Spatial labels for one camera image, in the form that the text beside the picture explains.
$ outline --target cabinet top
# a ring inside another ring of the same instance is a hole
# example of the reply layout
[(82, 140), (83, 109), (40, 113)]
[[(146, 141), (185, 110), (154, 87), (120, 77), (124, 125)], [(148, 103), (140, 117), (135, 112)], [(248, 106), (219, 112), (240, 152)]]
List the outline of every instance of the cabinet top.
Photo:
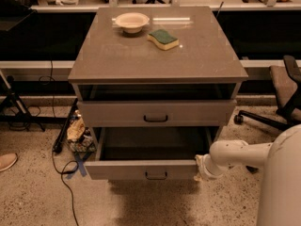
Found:
[[(139, 12), (150, 21), (128, 35), (115, 23)], [(160, 50), (147, 40), (166, 30), (179, 45)], [(71, 83), (232, 83), (247, 74), (208, 7), (99, 8), (71, 70)]]

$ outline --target floor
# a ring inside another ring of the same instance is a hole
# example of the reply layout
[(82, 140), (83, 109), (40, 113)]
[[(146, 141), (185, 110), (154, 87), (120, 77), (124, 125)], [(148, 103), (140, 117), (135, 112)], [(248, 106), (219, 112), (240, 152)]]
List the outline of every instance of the floor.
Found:
[[(274, 117), (276, 107), (239, 103), (247, 109)], [(56, 106), (55, 115), (64, 116), (68, 106)], [(38, 113), (34, 106), (32, 114)], [(41, 115), (52, 115), (48, 106)], [(0, 173), (1, 225), (76, 225), (71, 193), (55, 171), (52, 147), (60, 132), (58, 125), (46, 131), (32, 124), (29, 131), (12, 131), (0, 123), (0, 154), (15, 152), (19, 160)], [(243, 139), (249, 144), (273, 141), (277, 129), (245, 119), (243, 125), (230, 120), (219, 139)], [(73, 160), (65, 144), (54, 155), (59, 170)], [(238, 166), (211, 182), (191, 181), (92, 181), (77, 171), (71, 179), (63, 176), (74, 197), (74, 212), (80, 226), (253, 226), (256, 225), (262, 170), (251, 174)]]

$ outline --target shoe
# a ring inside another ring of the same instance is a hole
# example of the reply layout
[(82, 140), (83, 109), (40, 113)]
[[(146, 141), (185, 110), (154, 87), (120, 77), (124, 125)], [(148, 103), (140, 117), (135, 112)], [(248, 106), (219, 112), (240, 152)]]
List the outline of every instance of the shoe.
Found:
[(0, 171), (9, 169), (18, 160), (16, 153), (0, 155)]

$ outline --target sponge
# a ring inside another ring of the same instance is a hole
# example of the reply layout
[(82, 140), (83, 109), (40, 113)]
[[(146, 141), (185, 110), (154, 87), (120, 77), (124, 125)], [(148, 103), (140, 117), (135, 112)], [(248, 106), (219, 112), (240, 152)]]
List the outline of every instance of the sponge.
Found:
[(164, 29), (158, 29), (148, 34), (148, 40), (152, 41), (162, 50), (168, 50), (179, 45), (179, 40), (168, 34)]

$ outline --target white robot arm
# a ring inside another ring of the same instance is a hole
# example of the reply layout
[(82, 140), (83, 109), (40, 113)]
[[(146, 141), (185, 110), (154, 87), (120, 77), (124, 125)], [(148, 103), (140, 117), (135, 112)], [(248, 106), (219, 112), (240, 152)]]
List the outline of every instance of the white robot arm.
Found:
[(236, 165), (263, 168), (257, 226), (300, 225), (301, 125), (283, 132), (274, 143), (217, 141), (209, 154), (196, 159), (196, 180), (217, 179)]

